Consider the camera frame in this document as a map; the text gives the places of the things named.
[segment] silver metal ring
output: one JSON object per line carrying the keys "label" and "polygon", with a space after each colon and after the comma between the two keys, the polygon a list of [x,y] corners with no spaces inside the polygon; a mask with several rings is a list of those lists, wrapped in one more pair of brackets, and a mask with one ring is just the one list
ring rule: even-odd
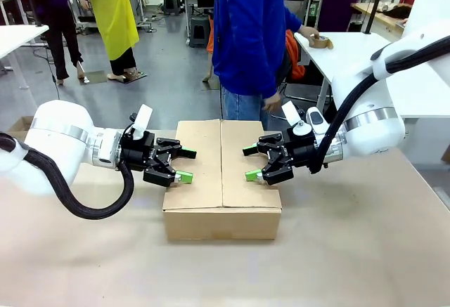
{"label": "silver metal ring", "polygon": [[394,107],[375,109],[348,119],[345,121],[345,128],[347,131],[351,131],[352,129],[366,124],[381,121],[383,119],[394,119],[396,117],[398,117],[398,115]]}
{"label": "silver metal ring", "polygon": [[47,121],[42,121],[40,119],[33,119],[31,123],[31,129],[41,129],[48,130],[54,133],[61,133],[63,135],[75,138],[83,143],[87,143],[89,133],[84,129],[78,128],[71,124],[49,124]]}

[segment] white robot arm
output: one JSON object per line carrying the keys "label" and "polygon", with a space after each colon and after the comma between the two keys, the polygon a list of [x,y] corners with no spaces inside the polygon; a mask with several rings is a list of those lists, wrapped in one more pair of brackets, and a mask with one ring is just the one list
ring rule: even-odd
{"label": "white robot arm", "polygon": [[293,178],[294,166],[307,166],[315,174],[328,163],[398,146],[404,139],[405,127],[392,103],[386,78],[429,63],[442,79],[450,81],[449,53],[450,22],[441,21],[349,67],[331,83],[338,109],[331,124],[315,107],[308,109],[302,120],[294,105],[287,103],[283,110],[292,127],[281,134],[264,136],[256,145],[244,149],[244,155],[262,152],[269,156],[269,163],[247,173],[247,179],[276,184]]}
{"label": "white robot arm", "polygon": [[[56,193],[73,214],[86,219],[102,219],[117,213],[131,198],[134,179],[131,170],[143,171],[149,183],[170,186],[192,181],[192,174],[175,171],[170,161],[195,158],[179,141],[158,138],[146,131],[151,108],[142,105],[122,133],[94,126],[81,105],[54,100],[39,106],[25,143],[0,133],[0,176],[9,178],[28,193]],[[124,179],[120,198],[104,209],[79,203],[69,186],[81,163],[119,170]]]}

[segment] beige table surface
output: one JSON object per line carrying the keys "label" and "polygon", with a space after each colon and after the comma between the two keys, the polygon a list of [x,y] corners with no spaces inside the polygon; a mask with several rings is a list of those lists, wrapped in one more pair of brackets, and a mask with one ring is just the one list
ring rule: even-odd
{"label": "beige table surface", "polygon": [[[274,242],[168,242],[164,189],[135,176],[131,202],[104,221],[0,180],[0,305],[450,305],[450,214],[398,150],[297,169],[279,186]],[[72,189],[104,206],[122,179],[83,165]]]}
{"label": "beige table surface", "polygon": [[[408,4],[397,4],[398,6],[410,6]],[[358,10],[361,13],[364,13],[365,15],[369,16],[372,13],[373,9],[373,3],[355,3],[352,4],[352,7]],[[387,15],[384,15],[382,13],[376,13],[375,19],[378,22],[381,22],[384,26],[392,30],[393,32],[396,32],[400,36],[403,34],[404,28],[398,24],[400,19],[395,19],[388,17]]]}

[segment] cardboard box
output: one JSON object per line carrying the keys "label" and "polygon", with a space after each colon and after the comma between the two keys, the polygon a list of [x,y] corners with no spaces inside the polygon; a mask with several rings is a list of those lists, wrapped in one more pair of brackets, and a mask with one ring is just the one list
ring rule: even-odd
{"label": "cardboard box", "polygon": [[447,150],[444,152],[444,156],[442,156],[442,161],[446,163],[450,163],[450,145]]}
{"label": "cardboard box", "polygon": [[30,130],[32,122],[33,116],[23,116],[18,119],[6,133],[23,142],[27,137],[27,133]]}
{"label": "cardboard box", "polygon": [[278,189],[247,182],[245,172],[267,158],[245,157],[242,148],[263,134],[259,122],[180,122],[176,132],[197,159],[176,159],[173,167],[194,173],[194,182],[169,188],[163,212],[169,240],[275,239],[281,218]]}

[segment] yellow apron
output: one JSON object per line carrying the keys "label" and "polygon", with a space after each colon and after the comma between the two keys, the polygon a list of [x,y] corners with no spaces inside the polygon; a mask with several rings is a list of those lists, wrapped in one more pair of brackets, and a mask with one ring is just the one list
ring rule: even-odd
{"label": "yellow apron", "polygon": [[139,41],[133,10],[129,0],[91,0],[106,53],[118,59]]}

